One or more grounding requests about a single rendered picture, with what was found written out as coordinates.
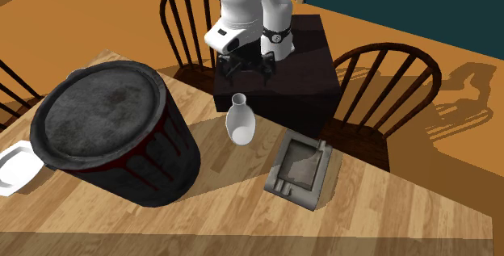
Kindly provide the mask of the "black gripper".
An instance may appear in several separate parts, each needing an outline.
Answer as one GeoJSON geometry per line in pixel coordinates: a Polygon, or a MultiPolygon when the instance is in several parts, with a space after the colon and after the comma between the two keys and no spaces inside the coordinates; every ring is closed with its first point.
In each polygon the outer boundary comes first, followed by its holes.
{"type": "Polygon", "coordinates": [[[250,68],[258,67],[258,71],[263,76],[264,85],[272,75],[276,73],[275,54],[273,51],[262,55],[261,40],[257,39],[248,44],[240,45],[238,38],[235,38],[224,47],[225,55],[217,57],[217,64],[220,66],[221,74],[232,79],[233,74],[241,67],[242,62],[250,68]]]}

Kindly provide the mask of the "white vase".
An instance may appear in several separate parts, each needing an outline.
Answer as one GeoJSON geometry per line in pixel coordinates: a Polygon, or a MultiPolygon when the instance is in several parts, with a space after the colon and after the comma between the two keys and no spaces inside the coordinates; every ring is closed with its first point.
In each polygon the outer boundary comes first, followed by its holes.
{"type": "Polygon", "coordinates": [[[246,103],[246,96],[236,93],[226,115],[225,126],[231,141],[236,145],[248,145],[254,138],[256,119],[246,103]]]}

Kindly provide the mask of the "dark wooden spindle chair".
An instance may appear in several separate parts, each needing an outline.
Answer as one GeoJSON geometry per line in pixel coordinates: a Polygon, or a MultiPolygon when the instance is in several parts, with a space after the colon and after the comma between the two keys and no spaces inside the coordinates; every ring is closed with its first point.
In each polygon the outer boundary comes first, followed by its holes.
{"type": "MultiPolygon", "coordinates": [[[[210,53],[210,61],[211,67],[205,67],[203,63],[203,58],[201,56],[201,47],[199,42],[199,36],[197,33],[196,25],[195,25],[195,16],[192,10],[191,0],[184,0],[184,5],[186,7],[186,12],[189,20],[189,25],[191,28],[191,36],[193,39],[193,43],[195,45],[195,51],[197,56],[197,62],[194,62],[191,59],[191,54],[189,50],[189,46],[187,43],[187,38],[185,31],[183,29],[182,21],[180,19],[179,9],[177,7],[175,0],[161,0],[159,4],[159,15],[161,24],[163,26],[164,32],[167,36],[167,39],[170,42],[170,46],[172,47],[174,56],[178,63],[178,70],[174,74],[174,78],[184,82],[190,86],[195,87],[198,90],[202,90],[208,94],[213,93],[213,83],[216,71],[216,51],[211,47],[208,47],[208,51],[210,53]],[[183,63],[180,51],[177,48],[177,45],[174,41],[174,33],[170,30],[167,16],[166,16],[166,5],[170,5],[171,14],[174,18],[175,26],[177,27],[177,33],[181,40],[183,52],[186,56],[187,63],[183,63]]],[[[211,10],[210,10],[210,2],[209,0],[203,0],[204,6],[204,19],[206,23],[206,30],[209,31],[212,27],[211,21],[211,10]]]]}
{"type": "Polygon", "coordinates": [[[367,44],[354,48],[333,61],[332,66],[334,68],[338,68],[345,61],[349,62],[341,83],[342,93],[346,92],[349,81],[351,80],[351,76],[355,71],[355,67],[360,57],[369,52],[376,52],[376,59],[374,60],[372,67],[367,72],[367,76],[353,98],[353,101],[346,111],[344,118],[342,120],[338,120],[336,118],[328,120],[325,123],[324,128],[321,130],[319,138],[341,152],[349,154],[363,162],[389,172],[390,165],[387,138],[394,134],[395,131],[401,128],[404,124],[413,119],[420,111],[426,108],[434,100],[442,85],[442,73],[439,68],[439,64],[432,58],[432,56],[422,51],[420,48],[416,48],[408,44],[391,42],[367,44]],[[407,55],[407,58],[401,64],[401,67],[397,70],[386,87],[381,91],[375,102],[367,110],[366,115],[360,120],[360,122],[358,124],[350,123],[349,119],[351,115],[389,52],[402,52],[407,55]],[[426,68],[398,98],[398,100],[383,114],[380,120],[377,121],[374,126],[368,127],[366,123],[376,112],[382,102],[385,101],[394,86],[404,76],[405,72],[417,59],[422,61],[426,68]],[[380,132],[379,128],[389,120],[389,118],[407,101],[407,99],[414,94],[414,92],[416,92],[416,90],[420,88],[420,86],[428,78],[432,78],[432,87],[426,97],[411,111],[409,111],[408,114],[396,122],[387,132],[380,132]]]}
{"type": "Polygon", "coordinates": [[[7,113],[10,117],[5,122],[0,122],[0,132],[5,131],[10,125],[12,125],[17,119],[19,119],[24,113],[32,109],[39,101],[41,101],[44,96],[38,94],[32,87],[30,87],[12,68],[10,68],[4,61],[0,60],[0,69],[2,69],[6,74],[8,74],[14,81],[16,81],[22,88],[24,88],[32,97],[28,100],[19,97],[13,90],[5,86],[0,82],[0,91],[8,95],[14,101],[19,104],[19,107],[15,110],[5,103],[0,102],[0,111],[7,113]]]}

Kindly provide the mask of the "dark robot stand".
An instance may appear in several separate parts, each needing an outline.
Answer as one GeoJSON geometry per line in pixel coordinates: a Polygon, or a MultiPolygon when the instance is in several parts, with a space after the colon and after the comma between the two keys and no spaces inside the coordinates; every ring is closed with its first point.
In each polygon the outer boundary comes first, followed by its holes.
{"type": "Polygon", "coordinates": [[[311,138],[334,117],[341,90],[319,15],[293,15],[295,51],[276,63],[268,81],[256,71],[237,72],[231,82],[216,73],[213,98],[227,112],[232,96],[243,93],[254,114],[311,138]]]}

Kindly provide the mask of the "grey square ashtray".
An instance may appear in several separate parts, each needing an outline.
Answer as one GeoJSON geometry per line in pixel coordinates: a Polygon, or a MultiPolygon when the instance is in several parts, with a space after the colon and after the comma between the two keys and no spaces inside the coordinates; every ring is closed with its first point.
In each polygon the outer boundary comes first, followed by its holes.
{"type": "Polygon", "coordinates": [[[270,169],[264,190],[314,211],[333,147],[288,129],[270,169]]]}

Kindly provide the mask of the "black bucket with red drips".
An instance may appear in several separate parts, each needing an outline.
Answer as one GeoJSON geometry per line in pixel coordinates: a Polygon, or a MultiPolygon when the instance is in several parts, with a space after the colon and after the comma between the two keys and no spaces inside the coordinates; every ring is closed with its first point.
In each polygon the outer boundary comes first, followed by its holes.
{"type": "Polygon", "coordinates": [[[37,108],[30,142],[47,165],[143,207],[180,199],[200,172],[166,84],[135,61],[74,71],[37,108]]]}

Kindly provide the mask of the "wooden table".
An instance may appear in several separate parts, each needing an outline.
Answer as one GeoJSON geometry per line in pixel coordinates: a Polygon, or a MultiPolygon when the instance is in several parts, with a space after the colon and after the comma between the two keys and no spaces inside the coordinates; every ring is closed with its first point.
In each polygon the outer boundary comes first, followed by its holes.
{"type": "Polygon", "coordinates": [[[0,197],[0,256],[494,256],[489,216],[332,152],[316,210],[264,190],[286,132],[233,144],[210,94],[166,78],[202,157],[179,201],[143,208],[61,171],[0,197]]]}

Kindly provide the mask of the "white plate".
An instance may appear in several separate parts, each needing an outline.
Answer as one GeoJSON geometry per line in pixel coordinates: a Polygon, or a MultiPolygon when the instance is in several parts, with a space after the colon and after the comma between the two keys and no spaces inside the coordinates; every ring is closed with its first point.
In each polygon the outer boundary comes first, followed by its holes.
{"type": "Polygon", "coordinates": [[[0,153],[0,196],[8,197],[27,185],[44,162],[29,141],[18,141],[0,153]]]}

